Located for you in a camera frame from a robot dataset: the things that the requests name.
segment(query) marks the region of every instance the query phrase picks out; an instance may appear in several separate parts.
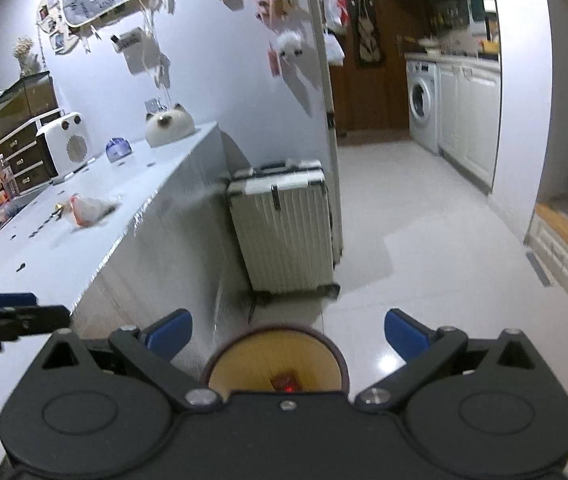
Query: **door frame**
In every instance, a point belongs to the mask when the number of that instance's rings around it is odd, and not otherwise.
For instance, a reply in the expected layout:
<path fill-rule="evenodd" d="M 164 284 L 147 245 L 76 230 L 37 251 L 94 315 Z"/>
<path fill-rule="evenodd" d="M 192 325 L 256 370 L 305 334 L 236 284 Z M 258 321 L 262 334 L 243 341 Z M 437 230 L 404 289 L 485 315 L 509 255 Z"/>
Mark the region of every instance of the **door frame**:
<path fill-rule="evenodd" d="M 320 0 L 307 1 L 308 10 L 311 15 L 315 47 L 320 59 L 322 91 L 324 93 L 324 107 L 326 108 L 326 137 L 331 157 L 331 168 L 330 174 L 327 174 L 327 181 L 329 184 L 330 207 L 333 214 L 333 262 L 338 264 L 342 258 L 342 251 L 344 250 L 344 234 L 342 232 L 342 196 L 340 192 L 340 171 L 337 162 L 337 133 L 335 131 L 335 108 L 333 105 L 333 90 L 331 89 L 331 73 L 326 57 L 326 43 L 324 42 L 324 30 L 322 29 Z"/>

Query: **plush toy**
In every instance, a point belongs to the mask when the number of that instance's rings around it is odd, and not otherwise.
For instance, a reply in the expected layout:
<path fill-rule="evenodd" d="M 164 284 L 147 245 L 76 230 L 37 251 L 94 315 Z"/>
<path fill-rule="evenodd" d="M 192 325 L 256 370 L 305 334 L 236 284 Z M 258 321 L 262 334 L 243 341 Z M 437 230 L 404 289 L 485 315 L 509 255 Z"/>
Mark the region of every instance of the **plush toy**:
<path fill-rule="evenodd" d="M 151 148 L 168 144 L 195 133 L 195 122 L 182 105 L 172 110 L 146 115 L 146 142 Z"/>
<path fill-rule="evenodd" d="M 278 36 L 280 56 L 300 56 L 302 54 L 302 36 L 294 30 L 285 30 Z"/>

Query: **white suitcase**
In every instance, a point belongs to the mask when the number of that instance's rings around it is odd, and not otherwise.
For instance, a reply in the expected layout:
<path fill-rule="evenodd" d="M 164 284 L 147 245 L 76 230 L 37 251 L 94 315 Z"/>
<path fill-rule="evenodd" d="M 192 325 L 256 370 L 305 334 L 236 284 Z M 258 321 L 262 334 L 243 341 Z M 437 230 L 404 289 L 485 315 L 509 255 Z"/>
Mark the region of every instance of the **white suitcase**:
<path fill-rule="evenodd" d="M 228 198 L 256 293 L 318 290 L 337 297 L 328 193 L 319 161 L 238 172 Z"/>

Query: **white counter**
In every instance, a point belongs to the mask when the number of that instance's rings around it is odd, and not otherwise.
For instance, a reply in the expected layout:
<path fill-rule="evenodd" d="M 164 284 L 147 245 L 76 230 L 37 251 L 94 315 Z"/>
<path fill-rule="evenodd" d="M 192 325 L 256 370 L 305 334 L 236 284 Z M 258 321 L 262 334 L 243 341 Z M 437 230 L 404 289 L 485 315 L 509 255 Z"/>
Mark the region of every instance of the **white counter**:
<path fill-rule="evenodd" d="M 479 59 L 477 57 L 468 56 L 429 56 L 428 54 L 412 54 L 411 52 L 405 53 L 404 57 L 406 59 L 415 61 L 428 61 L 430 63 L 452 63 L 458 64 L 460 66 L 490 70 L 490 72 L 502 72 L 500 62 L 493 61 L 491 59 Z"/>
<path fill-rule="evenodd" d="M 225 325 L 229 336 L 237 331 L 219 313 L 236 310 L 226 291 L 229 283 L 242 283 L 219 221 L 227 216 L 220 197 L 228 178 L 221 133 L 217 124 L 204 124 L 179 142 L 151 148 L 143 140 L 132 148 L 119 162 L 102 155 L 88 170 L 50 186 L 0 231 L 0 292 L 32 292 L 40 304 L 67 306 L 80 336 L 106 336 L 121 316 L 144 327 L 188 308 L 193 337 L 178 357 L 197 370 L 212 352 L 214 328 Z M 55 204 L 74 193 L 120 205 L 90 228 L 49 219 Z M 4 345 L 0 410 L 47 339 Z M 0 463 L 3 458 L 0 444 Z"/>

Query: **glass tank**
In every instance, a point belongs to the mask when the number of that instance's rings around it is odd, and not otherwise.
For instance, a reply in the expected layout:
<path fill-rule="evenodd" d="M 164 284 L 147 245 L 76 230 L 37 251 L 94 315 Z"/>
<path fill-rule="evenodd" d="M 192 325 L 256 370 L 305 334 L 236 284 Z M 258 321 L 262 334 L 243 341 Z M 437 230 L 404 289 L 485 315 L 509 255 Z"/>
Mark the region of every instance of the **glass tank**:
<path fill-rule="evenodd" d="M 24 76 L 0 95 L 0 140 L 27 121 L 58 108 L 49 72 Z"/>

